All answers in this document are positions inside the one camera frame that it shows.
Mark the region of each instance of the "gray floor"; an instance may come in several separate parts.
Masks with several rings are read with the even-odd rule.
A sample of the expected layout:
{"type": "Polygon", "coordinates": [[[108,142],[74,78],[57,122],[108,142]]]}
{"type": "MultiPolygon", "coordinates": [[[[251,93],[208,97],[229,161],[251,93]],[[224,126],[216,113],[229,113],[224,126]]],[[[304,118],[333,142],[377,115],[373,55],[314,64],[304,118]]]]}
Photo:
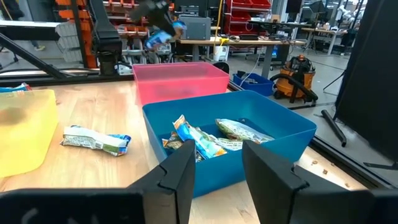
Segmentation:
{"type": "MultiPolygon", "coordinates": [[[[55,42],[39,42],[41,45],[45,45],[47,47],[42,52],[34,51],[33,46],[29,42],[18,41],[18,43],[23,46],[23,48],[33,53],[36,57],[41,58],[45,62],[50,63],[58,68],[81,67],[81,65],[78,63],[66,63],[62,59],[61,52],[55,42]]],[[[294,49],[292,55],[298,54],[302,54],[302,50],[298,48],[294,49]]],[[[340,88],[341,79],[331,85],[328,89],[326,89],[327,93],[323,92],[322,89],[332,80],[341,75],[341,73],[346,68],[349,56],[327,56],[323,53],[316,54],[314,51],[305,52],[304,54],[312,61],[313,65],[316,67],[317,73],[313,80],[312,90],[318,95],[319,100],[317,101],[317,107],[299,109],[295,110],[295,112],[316,123],[318,126],[317,135],[326,142],[335,146],[343,154],[346,154],[347,156],[356,159],[358,162],[372,162],[384,165],[392,164],[392,161],[389,161],[384,156],[377,153],[375,150],[372,150],[366,140],[361,138],[361,136],[359,136],[343,124],[338,124],[348,138],[347,146],[345,148],[342,148],[339,140],[334,135],[333,131],[328,127],[325,120],[320,117],[321,110],[328,110],[332,115],[334,114],[335,107],[333,103],[336,100],[336,95],[340,88]]],[[[0,63],[3,66],[11,62],[12,58],[12,53],[0,53],[0,63]]],[[[234,54],[228,58],[228,64],[230,66],[230,75],[232,75],[233,73],[236,73],[237,70],[250,72],[254,68],[255,60],[245,60],[245,54],[234,54]]],[[[25,60],[19,60],[19,62],[8,66],[2,71],[18,68],[35,67],[25,60]]],[[[262,64],[260,63],[260,66],[256,66],[253,72],[260,74],[261,69],[262,64]]],[[[274,69],[274,71],[271,71],[271,74],[275,75],[278,72],[279,69],[276,68],[274,69]]],[[[289,103],[288,99],[275,101],[289,108],[305,105],[302,100],[297,100],[294,104],[289,103]]],[[[398,171],[372,168],[370,168],[369,170],[383,176],[384,178],[388,179],[390,182],[393,182],[394,184],[396,184],[396,186],[398,186],[398,171]]]]}

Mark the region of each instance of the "wooden table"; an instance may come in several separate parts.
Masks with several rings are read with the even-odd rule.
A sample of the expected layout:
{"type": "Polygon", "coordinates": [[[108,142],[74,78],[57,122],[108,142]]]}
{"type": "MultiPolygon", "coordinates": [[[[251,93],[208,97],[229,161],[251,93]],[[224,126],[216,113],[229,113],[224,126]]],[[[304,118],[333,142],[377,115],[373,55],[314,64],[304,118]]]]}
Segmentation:
{"type": "MultiPolygon", "coordinates": [[[[134,82],[39,89],[45,88],[55,90],[59,124],[44,163],[31,172],[0,179],[0,192],[32,187],[127,187],[159,163],[149,144],[141,107],[135,103],[134,82]],[[128,153],[113,157],[102,151],[61,146],[63,127],[72,124],[101,133],[129,134],[128,153]]],[[[364,189],[310,148],[298,165],[350,190],[364,189]]],[[[246,182],[193,199],[190,223],[259,223],[246,182]]]]}
{"type": "MultiPolygon", "coordinates": [[[[308,38],[307,38],[307,41],[305,43],[305,48],[307,48],[311,44],[312,35],[314,35],[313,34],[314,28],[301,28],[301,30],[304,30],[304,31],[308,32],[308,38]]],[[[333,50],[333,46],[335,45],[337,35],[342,35],[342,34],[347,34],[348,33],[346,30],[343,30],[343,31],[332,31],[332,30],[324,30],[324,29],[318,29],[318,28],[315,29],[315,32],[320,32],[320,33],[330,34],[331,35],[331,41],[330,41],[330,46],[329,46],[329,49],[328,49],[328,55],[331,55],[331,51],[333,50]]]]}
{"type": "MultiPolygon", "coordinates": [[[[192,44],[193,45],[193,61],[199,61],[199,46],[212,46],[214,44],[220,45],[220,37],[210,37],[210,40],[178,40],[181,44],[192,44]]],[[[281,40],[240,40],[238,42],[228,41],[225,45],[253,45],[253,46],[266,46],[266,52],[264,56],[264,63],[262,65],[261,75],[268,78],[269,68],[271,66],[272,52],[274,51],[275,45],[304,45],[305,42],[291,40],[281,41],[281,40]]]]}

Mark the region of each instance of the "blue tray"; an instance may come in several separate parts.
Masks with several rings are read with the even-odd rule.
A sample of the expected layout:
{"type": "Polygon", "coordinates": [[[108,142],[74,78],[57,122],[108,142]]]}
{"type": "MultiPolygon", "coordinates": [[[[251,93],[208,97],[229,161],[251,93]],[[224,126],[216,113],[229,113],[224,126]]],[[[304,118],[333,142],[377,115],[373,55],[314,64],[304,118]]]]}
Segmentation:
{"type": "MultiPolygon", "coordinates": [[[[159,162],[168,152],[162,138],[174,131],[172,122],[181,114],[194,127],[216,137],[223,136],[215,119],[245,120],[245,124],[275,138],[262,144],[291,162],[300,159],[317,126],[299,114],[253,91],[235,91],[211,96],[151,103],[143,107],[149,141],[159,162]]],[[[243,181],[241,151],[197,163],[194,197],[243,181]]]]}
{"type": "Polygon", "coordinates": [[[249,78],[257,81],[257,84],[250,84],[247,82],[243,82],[243,79],[239,77],[237,74],[233,74],[233,82],[238,86],[241,86],[245,90],[252,90],[260,93],[263,96],[271,96],[274,92],[272,91],[272,87],[274,86],[274,82],[256,74],[251,73],[249,78]]]}

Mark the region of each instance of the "orange shop vacuum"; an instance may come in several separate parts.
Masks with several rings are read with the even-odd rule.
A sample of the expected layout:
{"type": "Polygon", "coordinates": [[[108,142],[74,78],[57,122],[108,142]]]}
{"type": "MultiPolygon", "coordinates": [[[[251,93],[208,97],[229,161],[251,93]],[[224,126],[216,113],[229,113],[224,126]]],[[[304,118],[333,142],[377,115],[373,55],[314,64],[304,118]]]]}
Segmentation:
{"type": "Polygon", "coordinates": [[[290,102],[294,103],[295,99],[301,98],[304,102],[316,103],[318,96],[311,90],[314,75],[315,67],[308,58],[304,55],[292,57],[280,69],[280,74],[274,75],[270,79],[272,82],[276,80],[275,99],[289,97],[290,102]]]}

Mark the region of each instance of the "yellow plastic bin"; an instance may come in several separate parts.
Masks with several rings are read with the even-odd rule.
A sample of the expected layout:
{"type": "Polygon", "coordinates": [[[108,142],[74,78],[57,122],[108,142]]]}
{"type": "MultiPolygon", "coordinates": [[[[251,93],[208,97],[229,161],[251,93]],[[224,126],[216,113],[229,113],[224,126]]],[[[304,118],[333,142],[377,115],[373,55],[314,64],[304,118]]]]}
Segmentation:
{"type": "Polygon", "coordinates": [[[57,123],[53,90],[0,93],[0,178],[38,168],[57,123]]]}

